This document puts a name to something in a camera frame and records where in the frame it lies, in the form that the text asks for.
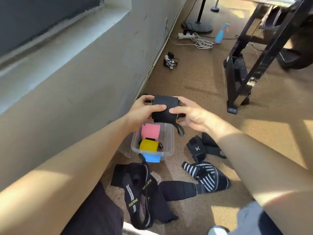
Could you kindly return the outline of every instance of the hand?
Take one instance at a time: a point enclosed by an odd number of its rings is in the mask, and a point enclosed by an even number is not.
[[[131,132],[137,131],[144,122],[151,121],[152,118],[150,116],[153,112],[166,110],[166,105],[146,106],[144,104],[145,101],[153,99],[153,95],[141,96],[135,101],[129,112],[125,115]]]
[[[196,102],[186,99],[182,96],[176,96],[182,104],[185,106],[177,106],[170,109],[172,114],[186,114],[186,118],[183,118],[183,121],[178,122],[180,125],[187,125],[194,130],[200,132],[207,132],[206,122],[214,116],[213,113],[201,108]]]

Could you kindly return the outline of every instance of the baseboard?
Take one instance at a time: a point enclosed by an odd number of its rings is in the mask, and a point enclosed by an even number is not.
[[[143,81],[142,81],[142,83],[141,83],[141,85],[140,85],[140,87],[139,87],[139,89],[138,89],[138,91],[137,91],[137,93],[136,93],[136,95],[135,95],[134,101],[138,98],[138,96],[139,96],[140,94],[142,94],[143,89],[144,89],[145,86],[147,85],[147,82],[148,82],[148,80],[149,80],[149,77],[150,77],[150,75],[151,75],[151,73],[152,73],[152,71],[153,71],[153,69],[154,69],[154,67],[155,67],[155,65],[156,65],[156,63],[157,63],[157,61],[159,60],[159,58],[160,58],[160,56],[161,56],[161,54],[162,54],[162,52],[163,52],[163,50],[164,50],[164,47],[166,46],[166,44],[167,44],[167,42],[168,42],[168,39],[170,38],[170,35],[171,35],[171,33],[172,33],[173,29],[174,29],[174,26],[175,26],[175,24],[176,24],[176,22],[177,22],[177,19],[178,19],[179,15],[180,15],[180,12],[182,11],[182,8],[183,8],[184,5],[185,5],[185,2],[186,2],[186,0],[184,0],[182,6],[181,6],[181,8],[180,8],[180,10],[179,10],[179,12],[178,12],[178,14],[177,14],[177,16],[176,16],[176,19],[175,19],[175,21],[174,21],[174,23],[173,23],[173,26],[172,26],[170,32],[168,33],[168,36],[167,36],[167,38],[166,38],[166,40],[165,40],[165,42],[164,42],[163,47],[162,47],[161,50],[159,51],[158,56],[156,57],[154,63],[153,63],[152,66],[150,67],[150,70],[149,70],[147,76],[143,79]]]

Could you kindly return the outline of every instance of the forearm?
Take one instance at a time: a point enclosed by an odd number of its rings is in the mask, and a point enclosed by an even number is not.
[[[303,167],[217,116],[206,122],[252,196],[285,234],[308,234],[313,177]]]
[[[2,191],[0,234],[60,234],[128,133],[120,118]]]

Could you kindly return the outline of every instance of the black metal frame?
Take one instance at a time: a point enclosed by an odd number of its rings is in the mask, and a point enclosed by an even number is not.
[[[241,51],[249,42],[253,41],[260,29],[258,28],[262,18],[267,13],[269,6],[258,4],[246,26],[241,32],[229,56],[224,61],[225,75],[227,80],[227,111],[237,114],[240,105],[249,104],[249,95],[252,88],[267,70],[272,61],[276,58],[284,45],[307,18],[313,6],[313,0],[297,0],[290,7],[290,11],[283,23],[276,30],[268,42],[250,72],[248,73]]]

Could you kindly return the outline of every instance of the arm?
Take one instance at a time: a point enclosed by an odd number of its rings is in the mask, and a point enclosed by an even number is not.
[[[195,102],[183,97],[179,99],[186,106],[170,109],[170,112],[185,113],[186,120],[182,125],[206,132],[214,139],[249,192],[282,233],[311,234],[311,173]]]
[[[139,98],[130,112],[70,146],[0,193],[0,234],[60,234],[93,190],[123,139],[154,111]]]

